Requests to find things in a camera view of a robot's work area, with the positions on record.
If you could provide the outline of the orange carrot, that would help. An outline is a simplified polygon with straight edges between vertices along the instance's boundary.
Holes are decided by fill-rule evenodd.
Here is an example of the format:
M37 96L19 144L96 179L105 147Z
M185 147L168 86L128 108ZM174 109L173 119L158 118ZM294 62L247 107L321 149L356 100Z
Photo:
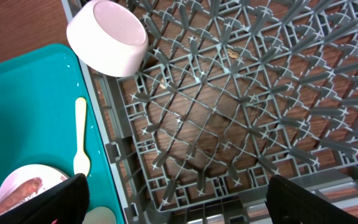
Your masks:
M9 211L12 207L15 207L19 202L32 194L37 193L41 186L42 179L40 177L29 179L18 186L18 188L0 202L0 215Z

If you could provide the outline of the yellow plastic spoon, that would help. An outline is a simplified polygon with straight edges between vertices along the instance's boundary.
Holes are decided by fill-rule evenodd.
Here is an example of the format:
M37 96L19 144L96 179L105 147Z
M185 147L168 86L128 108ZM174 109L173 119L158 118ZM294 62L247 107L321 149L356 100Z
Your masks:
M90 159L85 153L85 126L86 126L87 102L83 97L75 101L75 124L76 124L76 153L73 159L74 174L90 172Z

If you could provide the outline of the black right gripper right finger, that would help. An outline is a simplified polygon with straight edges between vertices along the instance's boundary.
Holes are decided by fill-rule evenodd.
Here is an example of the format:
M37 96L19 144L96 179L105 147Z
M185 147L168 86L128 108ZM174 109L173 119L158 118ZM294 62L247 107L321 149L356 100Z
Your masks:
M274 224L358 224L357 217L280 175L270 178L265 204Z

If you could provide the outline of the pink bowl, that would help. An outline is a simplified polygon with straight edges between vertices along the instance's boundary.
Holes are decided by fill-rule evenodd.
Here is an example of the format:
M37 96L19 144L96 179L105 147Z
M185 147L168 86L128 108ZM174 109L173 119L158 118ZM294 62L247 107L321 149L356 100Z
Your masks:
M140 20L113 1L87 2L67 25L74 53L89 67L112 77L138 71L149 45Z

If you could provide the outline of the white cup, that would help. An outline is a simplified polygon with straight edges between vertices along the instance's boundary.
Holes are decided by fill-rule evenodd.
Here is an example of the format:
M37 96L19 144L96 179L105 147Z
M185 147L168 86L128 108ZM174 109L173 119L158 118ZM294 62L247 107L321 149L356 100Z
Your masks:
M86 213L83 224L116 224L116 216L108 207L96 207Z

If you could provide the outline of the pink plate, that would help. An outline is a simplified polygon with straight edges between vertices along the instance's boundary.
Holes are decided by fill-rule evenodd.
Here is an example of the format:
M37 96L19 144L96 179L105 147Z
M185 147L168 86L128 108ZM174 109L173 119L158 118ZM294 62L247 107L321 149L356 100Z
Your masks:
M24 185L24 183L30 179L41 180L41 185L38 190L32 192L26 197L21 196L19 199L15 199L15 204L7 209L7 211L18 207L19 205L62 183L68 179L68 175L57 168L42 164L30 164L22 166L11 172L3 181L0 187L0 204L5 202L6 199L12 195L15 190L17 190L21 185Z

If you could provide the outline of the grey dishwasher rack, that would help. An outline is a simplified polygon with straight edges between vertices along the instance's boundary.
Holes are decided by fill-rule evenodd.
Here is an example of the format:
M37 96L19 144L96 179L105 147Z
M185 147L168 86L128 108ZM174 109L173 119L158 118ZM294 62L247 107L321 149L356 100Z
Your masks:
M358 217L358 1L122 1L139 70L81 62L126 223L270 223L279 174Z

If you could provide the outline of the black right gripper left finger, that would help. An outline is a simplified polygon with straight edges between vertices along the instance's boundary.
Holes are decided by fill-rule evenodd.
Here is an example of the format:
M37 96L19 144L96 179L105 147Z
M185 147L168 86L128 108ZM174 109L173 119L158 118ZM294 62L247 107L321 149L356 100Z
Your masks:
M0 223L82 223L90 204L88 181L77 174L0 215Z

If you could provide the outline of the teal serving tray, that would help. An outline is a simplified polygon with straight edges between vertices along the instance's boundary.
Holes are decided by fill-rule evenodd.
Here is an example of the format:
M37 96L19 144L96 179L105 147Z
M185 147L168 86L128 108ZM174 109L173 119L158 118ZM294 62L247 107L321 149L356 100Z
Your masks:
M30 164L74 174L75 101L81 97L90 100L78 59L62 44L0 63L0 187Z

